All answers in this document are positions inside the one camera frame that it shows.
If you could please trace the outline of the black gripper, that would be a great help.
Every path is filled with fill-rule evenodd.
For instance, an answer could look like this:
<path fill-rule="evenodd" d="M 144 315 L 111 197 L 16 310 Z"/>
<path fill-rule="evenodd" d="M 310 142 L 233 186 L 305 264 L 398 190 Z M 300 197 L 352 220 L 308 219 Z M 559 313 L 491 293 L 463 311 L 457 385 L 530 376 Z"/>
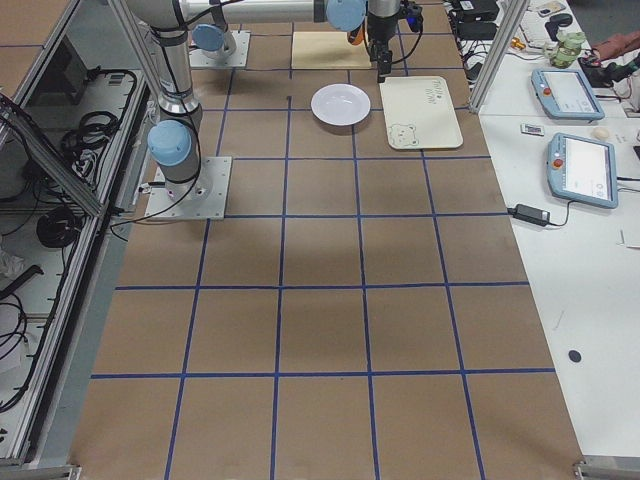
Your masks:
<path fill-rule="evenodd" d="M 398 22 L 406 20 L 417 39 L 401 59 L 393 61 L 389 42 L 394 37 Z M 392 71 L 392 63 L 408 59 L 416 50 L 423 35 L 422 7 L 415 1 L 370 0 L 367 2 L 367 41 L 370 58 L 376 62 L 377 83 L 384 83 Z"/>

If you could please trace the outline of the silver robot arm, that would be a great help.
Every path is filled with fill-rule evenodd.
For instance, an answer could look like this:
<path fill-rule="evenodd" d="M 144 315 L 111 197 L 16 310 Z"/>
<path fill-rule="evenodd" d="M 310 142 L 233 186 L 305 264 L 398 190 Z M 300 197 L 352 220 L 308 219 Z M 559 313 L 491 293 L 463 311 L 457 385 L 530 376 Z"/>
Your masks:
<path fill-rule="evenodd" d="M 236 52 L 221 1 L 210 1 L 208 12 L 192 30 L 192 40 L 202 53 L 216 63 L 227 61 Z"/>
<path fill-rule="evenodd" d="M 414 1 L 129 1 L 127 7 L 150 29 L 156 51 L 161 117 L 147 145 L 172 202 L 204 197 L 210 183 L 203 172 L 199 141 L 202 117 L 193 92 L 192 46 L 231 55 L 232 23 L 329 23 L 351 44 L 363 41 L 384 81 L 395 64 L 389 47 L 399 21 L 423 31 L 422 8 Z"/>

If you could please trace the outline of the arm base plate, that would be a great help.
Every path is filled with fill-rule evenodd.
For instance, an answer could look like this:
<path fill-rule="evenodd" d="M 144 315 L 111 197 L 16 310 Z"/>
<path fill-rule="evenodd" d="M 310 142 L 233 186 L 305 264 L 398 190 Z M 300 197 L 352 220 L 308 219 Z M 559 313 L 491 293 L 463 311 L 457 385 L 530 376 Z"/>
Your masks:
<path fill-rule="evenodd" d="M 250 32 L 223 32 L 213 25 L 199 25 L 192 31 L 189 59 L 194 70 L 245 68 L 248 59 Z"/>
<path fill-rule="evenodd" d="M 226 213 L 232 158 L 206 156 L 199 176 L 182 185 L 166 182 L 160 167 L 149 190 L 145 216 L 151 221 L 223 220 Z"/>

